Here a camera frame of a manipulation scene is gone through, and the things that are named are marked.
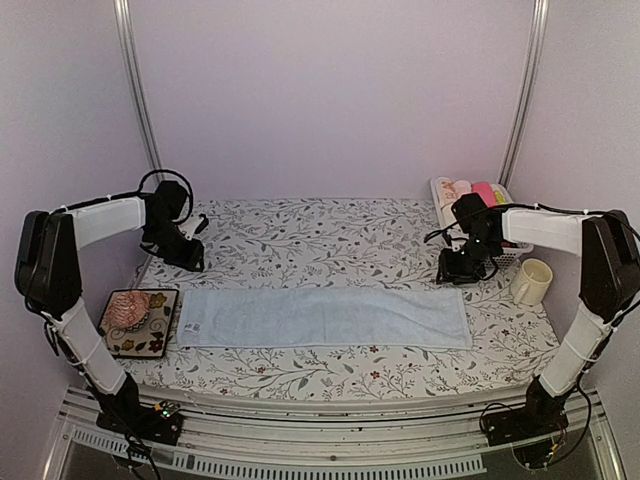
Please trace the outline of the light blue cloth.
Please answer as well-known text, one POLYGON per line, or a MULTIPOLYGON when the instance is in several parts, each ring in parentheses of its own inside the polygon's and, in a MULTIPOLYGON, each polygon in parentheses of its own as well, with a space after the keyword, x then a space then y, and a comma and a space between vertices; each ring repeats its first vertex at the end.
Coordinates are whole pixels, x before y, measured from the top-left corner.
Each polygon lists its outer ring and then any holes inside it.
POLYGON ((181 348, 472 346, 460 291, 369 287, 190 290, 176 341, 181 348), (200 332, 185 331, 188 323, 200 332))

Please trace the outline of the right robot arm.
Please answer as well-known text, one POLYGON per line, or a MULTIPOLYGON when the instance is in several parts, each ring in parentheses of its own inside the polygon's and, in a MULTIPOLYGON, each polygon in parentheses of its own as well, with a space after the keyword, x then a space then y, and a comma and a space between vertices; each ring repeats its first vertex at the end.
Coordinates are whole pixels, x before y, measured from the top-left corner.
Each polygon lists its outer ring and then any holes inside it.
POLYGON ((470 193, 452 205, 461 246, 439 255, 436 280, 464 285, 491 278, 504 246, 528 244, 550 254, 573 256, 574 317, 565 323, 560 346, 536 375, 520 408, 500 407, 482 414, 481 431, 492 445, 534 438, 567 428, 565 404, 597 363, 615 329, 639 306, 639 233, 626 213, 568 210, 536 203, 489 205, 470 193))

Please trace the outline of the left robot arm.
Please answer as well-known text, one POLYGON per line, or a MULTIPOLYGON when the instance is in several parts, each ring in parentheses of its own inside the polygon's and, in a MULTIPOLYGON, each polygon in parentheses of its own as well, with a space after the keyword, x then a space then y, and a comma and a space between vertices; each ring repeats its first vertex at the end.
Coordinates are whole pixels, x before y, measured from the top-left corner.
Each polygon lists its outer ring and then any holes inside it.
POLYGON ((14 273, 25 307, 40 316, 54 351, 88 382, 103 412, 128 434, 148 426, 136 382, 113 358, 82 298, 79 251, 121 233, 139 230, 142 249, 190 272, 204 269, 204 246, 196 234, 205 220, 192 215, 193 189, 176 172, 152 192, 137 189, 25 218, 14 273))

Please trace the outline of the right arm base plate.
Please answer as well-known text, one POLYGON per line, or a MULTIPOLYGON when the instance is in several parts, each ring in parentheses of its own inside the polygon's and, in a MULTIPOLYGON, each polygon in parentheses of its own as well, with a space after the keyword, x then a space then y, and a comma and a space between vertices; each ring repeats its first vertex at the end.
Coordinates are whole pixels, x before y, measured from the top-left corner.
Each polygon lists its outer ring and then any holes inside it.
POLYGON ((505 445, 539 436, 561 433, 569 426, 563 411, 550 416, 531 415, 525 407, 490 403, 480 414, 479 428, 490 446, 505 445))

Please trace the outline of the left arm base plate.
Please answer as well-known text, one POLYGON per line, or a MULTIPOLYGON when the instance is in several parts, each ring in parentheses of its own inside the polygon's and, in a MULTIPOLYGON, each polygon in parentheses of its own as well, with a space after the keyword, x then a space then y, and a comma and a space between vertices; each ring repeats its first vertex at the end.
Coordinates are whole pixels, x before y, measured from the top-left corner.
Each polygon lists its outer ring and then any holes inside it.
POLYGON ((180 438, 185 417, 181 413, 164 414, 164 409, 133 406, 106 405, 96 420, 104 430, 148 440, 164 445, 176 446, 180 438))

